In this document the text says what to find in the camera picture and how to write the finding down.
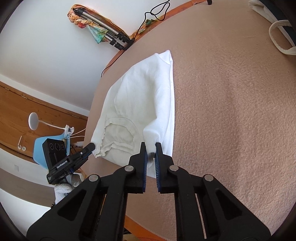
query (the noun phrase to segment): white fabric loop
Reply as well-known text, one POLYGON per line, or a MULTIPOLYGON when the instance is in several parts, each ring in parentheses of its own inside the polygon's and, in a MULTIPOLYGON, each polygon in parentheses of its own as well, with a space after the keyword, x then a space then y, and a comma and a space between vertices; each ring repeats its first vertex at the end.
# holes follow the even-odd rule
POLYGON ((277 27, 282 27, 282 26, 288 26, 288 27, 292 27, 292 25, 290 24, 290 22, 288 20, 279 20, 274 22, 270 28, 269 28, 269 36, 272 40, 272 42, 274 43, 274 45, 276 46, 276 48, 283 54, 286 55, 296 55, 296 47, 292 47, 290 49, 283 49, 281 46, 279 46, 279 44, 275 41, 274 37, 272 36, 271 32, 274 28, 277 27))

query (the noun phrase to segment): metal screw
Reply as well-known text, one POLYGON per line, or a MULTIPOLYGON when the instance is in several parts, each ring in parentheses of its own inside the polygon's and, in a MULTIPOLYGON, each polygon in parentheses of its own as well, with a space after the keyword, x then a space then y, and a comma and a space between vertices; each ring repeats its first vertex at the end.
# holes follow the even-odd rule
POLYGON ((98 177, 97 175, 95 175, 95 174, 89 176, 89 180, 90 180, 91 182, 95 182, 95 181, 97 181, 98 179, 99 179, 99 177, 98 177))
POLYGON ((205 180, 208 181, 208 182, 211 182, 211 181, 214 180, 214 177, 212 175, 210 175, 210 174, 207 174, 207 175, 205 175, 205 180))
POLYGON ((133 170, 133 166, 126 166, 125 168, 124 168, 127 172, 131 172, 132 170, 133 170))
POLYGON ((176 166, 176 165, 171 165, 170 166, 170 170, 173 171, 173 172, 175 172, 175 171, 178 171, 179 170, 179 167, 176 166))

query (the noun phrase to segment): brown tablecloth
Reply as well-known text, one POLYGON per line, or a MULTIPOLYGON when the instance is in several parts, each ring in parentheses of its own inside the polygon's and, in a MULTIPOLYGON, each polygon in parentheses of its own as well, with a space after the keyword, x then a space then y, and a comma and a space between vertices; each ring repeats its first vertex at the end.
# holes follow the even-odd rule
MULTIPOLYGON (((246 0, 201 3, 161 23, 100 80, 85 144, 112 84, 135 63, 169 49, 175 164, 194 175, 213 174, 273 233, 296 201, 296 56, 276 49, 269 26, 246 0)), ((82 167, 100 176, 117 168, 93 156, 82 167)), ((147 177, 145 194, 129 195, 126 214, 160 237, 176 239, 173 195, 158 194, 155 179, 147 177)))

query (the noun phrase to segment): white cable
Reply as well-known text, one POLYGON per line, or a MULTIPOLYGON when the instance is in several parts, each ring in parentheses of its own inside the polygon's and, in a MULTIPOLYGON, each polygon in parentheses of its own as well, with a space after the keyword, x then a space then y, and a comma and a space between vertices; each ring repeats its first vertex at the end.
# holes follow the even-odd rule
POLYGON ((80 133, 80 132, 82 132, 82 131, 79 131, 79 132, 77 132, 77 133, 74 133, 74 134, 72 134, 72 135, 70 135, 70 136, 74 136, 74 135, 76 135, 76 134, 78 134, 78 133, 80 133))
POLYGON ((46 122, 44 122, 44 121, 42 121, 42 120, 40 120, 39 122, 42 122, 42 123, 44 123, 44 124, 46 124, 46 125, 48 125, 48 126, 56 127, 56 128, 62 129, 62 130, 65 129, 65 128, 62 128, 62 127, 58 127, 58 126, 54 126, 54 125, 48 124, 48 123, 46 123, 46 122))
MULTIPOLYGON (((76 136, 76 137, 85 137, 85 136, 76 136)), ((67 140, 70 139, 70 138, 75 138, 75 137, 69 137, 69 138, 67 138, 67 140)))

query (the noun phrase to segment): camera lens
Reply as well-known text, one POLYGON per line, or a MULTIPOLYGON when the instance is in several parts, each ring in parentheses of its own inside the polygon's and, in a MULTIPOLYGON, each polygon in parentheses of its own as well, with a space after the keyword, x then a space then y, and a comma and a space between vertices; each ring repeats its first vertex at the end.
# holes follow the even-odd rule
POLYGON ((59 146, 59 144, 55 144, 55 148, 57 149, 57 150, 60 150, 61 148, 60 148, 60 146, 59 146))

